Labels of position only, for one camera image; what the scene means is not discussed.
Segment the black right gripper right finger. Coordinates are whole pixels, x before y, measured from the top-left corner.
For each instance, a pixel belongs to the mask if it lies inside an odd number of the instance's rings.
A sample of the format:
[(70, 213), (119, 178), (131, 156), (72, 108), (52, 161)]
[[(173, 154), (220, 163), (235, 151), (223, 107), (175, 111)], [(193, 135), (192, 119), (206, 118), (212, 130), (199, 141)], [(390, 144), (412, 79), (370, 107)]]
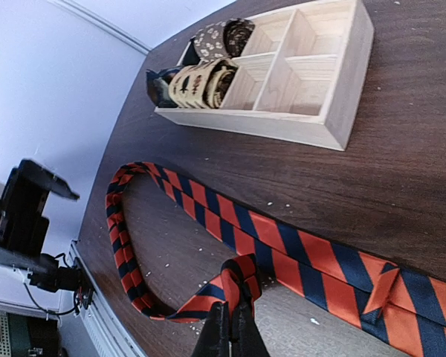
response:
[(231, 355), (236, 357), (269, 357), (262, 336), (253, 319), (251, 307), (239, 304), (230, 323)]

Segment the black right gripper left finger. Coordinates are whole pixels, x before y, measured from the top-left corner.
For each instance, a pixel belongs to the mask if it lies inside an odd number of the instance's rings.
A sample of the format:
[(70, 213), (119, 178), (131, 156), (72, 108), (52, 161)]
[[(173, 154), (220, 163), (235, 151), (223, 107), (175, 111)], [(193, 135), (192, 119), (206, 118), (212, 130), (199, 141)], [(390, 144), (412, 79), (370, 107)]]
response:
[(195, 346), (195, 357), (230, 356), (230, 313), (228, 303), (215, 302), (207, 315)]

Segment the red navy striped tie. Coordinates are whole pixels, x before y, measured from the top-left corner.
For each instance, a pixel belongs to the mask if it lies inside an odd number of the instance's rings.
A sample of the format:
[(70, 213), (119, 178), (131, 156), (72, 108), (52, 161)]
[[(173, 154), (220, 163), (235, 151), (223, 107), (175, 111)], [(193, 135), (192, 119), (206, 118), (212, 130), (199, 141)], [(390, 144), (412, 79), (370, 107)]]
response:
[[(159, 304), (138, 267), (123, 192), (139, 173), (236, 256), (182, 307)], [(109, 184), (106, 215), (125, 293), (154, 321), (196, 322), (212, 307), (231, 315), (261, 293), (258, 272), (349, 324), (412, 356), (446, 356), (446, 283), (371, 254), (316, 237), (258, 213), (181, 173), (151, 162), (123, 165)]]

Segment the wooden compartment box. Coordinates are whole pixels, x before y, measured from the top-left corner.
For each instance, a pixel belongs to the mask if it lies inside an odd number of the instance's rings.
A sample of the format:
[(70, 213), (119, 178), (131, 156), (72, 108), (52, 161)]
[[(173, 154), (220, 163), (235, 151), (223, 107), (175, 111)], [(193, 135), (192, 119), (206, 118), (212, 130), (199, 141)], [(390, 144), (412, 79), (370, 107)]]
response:
[(156, 113), (182, 126), (345, 150), (374, 36), (363, 2), (310, 1), (252, 21), (219, 108)]

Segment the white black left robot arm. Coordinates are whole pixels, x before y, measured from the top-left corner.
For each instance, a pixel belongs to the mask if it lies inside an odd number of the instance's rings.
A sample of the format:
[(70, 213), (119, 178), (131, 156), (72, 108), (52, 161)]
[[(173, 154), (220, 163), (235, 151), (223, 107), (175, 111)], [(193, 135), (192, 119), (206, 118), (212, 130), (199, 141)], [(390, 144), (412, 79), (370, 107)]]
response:
[[(70, 266), (66, 254), (42, 252), (49, 226), (42, 212), (50, 193), (72, 201), (80, 198), (64, 179), (35, 161), (23, 159), (11, 170), (0, 195), (0, 266), (25, 273), (23, 285), (34, 306), (59, 318), (88, 309), (94, 287), (79, 258)], [(50, 293), (72, 292), (73, 306), (64, 312), (46, 309), (31, 294), (31, 286)]]

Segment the beige patterned rolled tie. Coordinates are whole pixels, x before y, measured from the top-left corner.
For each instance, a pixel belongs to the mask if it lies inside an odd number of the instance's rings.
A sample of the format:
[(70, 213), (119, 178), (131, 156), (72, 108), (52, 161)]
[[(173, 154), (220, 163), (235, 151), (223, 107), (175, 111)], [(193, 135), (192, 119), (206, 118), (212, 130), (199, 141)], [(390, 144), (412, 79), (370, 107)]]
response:
[(179, 108), (219, 109), (238, 65), (220, 58), (181, 69), (169, 84), (169, 95)]

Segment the dark patterned rolled tie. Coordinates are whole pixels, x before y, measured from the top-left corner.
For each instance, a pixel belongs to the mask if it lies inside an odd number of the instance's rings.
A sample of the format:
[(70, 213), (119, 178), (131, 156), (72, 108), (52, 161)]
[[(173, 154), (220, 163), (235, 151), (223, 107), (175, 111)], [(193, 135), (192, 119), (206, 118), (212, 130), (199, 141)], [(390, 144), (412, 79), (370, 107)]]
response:
[(177, 104), (169, 95), (169, 85), (173, 77), (183, 69), (183, 66), (165, 68), (159, 72), (146, 70), (147, 94), (158, 108), (177, 108)]

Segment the brown floral rolled tie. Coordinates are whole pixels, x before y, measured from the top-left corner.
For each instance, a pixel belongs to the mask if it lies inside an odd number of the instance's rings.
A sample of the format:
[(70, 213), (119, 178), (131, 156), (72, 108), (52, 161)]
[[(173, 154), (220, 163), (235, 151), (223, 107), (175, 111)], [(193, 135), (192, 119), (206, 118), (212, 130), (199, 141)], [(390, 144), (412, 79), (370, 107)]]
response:
[(193, 37), (195, 51), (204, 62), (239, 57), (255, 27), (251, 20), (241, 18), (207, 25)]

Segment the aluminium front rail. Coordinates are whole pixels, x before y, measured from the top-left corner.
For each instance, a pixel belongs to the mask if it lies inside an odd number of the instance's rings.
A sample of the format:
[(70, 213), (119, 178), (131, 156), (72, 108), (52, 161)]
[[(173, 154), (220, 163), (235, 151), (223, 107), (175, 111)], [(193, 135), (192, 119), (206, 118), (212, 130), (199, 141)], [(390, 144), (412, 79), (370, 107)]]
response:
[(94, 290), (91, 304), (85, 312), (81, 311), (80, 317), (99, 356), (145, 357), (146, 353), (122, 325), (92, 277), (77, 249), (76, 240), (71, 241), (69, 257), (80, 263)]

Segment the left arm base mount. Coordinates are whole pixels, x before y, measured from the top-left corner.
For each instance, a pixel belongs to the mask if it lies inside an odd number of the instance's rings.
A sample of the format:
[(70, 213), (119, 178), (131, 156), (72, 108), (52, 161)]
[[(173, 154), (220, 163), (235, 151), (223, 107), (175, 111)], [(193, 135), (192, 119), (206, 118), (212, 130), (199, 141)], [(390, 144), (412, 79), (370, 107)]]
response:
[(93, 301), (94, 285), (83, 261), (76, 256), (73, 260), (74, 314), (78, 316), (87, 310)]

